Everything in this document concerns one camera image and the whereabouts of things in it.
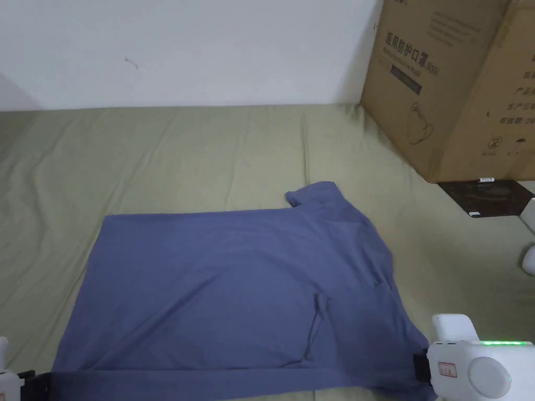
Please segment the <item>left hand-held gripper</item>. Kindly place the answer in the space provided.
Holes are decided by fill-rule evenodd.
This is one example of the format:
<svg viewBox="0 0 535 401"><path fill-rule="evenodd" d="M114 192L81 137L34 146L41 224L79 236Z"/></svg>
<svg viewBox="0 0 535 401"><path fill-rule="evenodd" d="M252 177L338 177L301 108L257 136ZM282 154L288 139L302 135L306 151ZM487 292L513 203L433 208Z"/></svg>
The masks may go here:
<svg viewBox="0 0 535 401"><path fill-rule="evenodd" d="M1 400L50 400L51 373L36 375L35 370L14 373L6 369L9 341L1 336ZM30 380L35 377L35 396Z"/></svg>

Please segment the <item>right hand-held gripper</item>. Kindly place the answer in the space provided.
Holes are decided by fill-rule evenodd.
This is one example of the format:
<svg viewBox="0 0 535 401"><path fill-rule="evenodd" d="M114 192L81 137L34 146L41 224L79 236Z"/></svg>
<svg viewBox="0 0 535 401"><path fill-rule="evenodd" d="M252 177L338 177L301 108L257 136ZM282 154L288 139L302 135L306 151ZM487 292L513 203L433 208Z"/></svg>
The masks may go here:
<svg viewBox="0 0 535 401"><path fill-rule="evenodd" d="M481 340L464 314L433 315L437 340L413 356L416 379L445 400L534 400L534 344Z"/></svg>

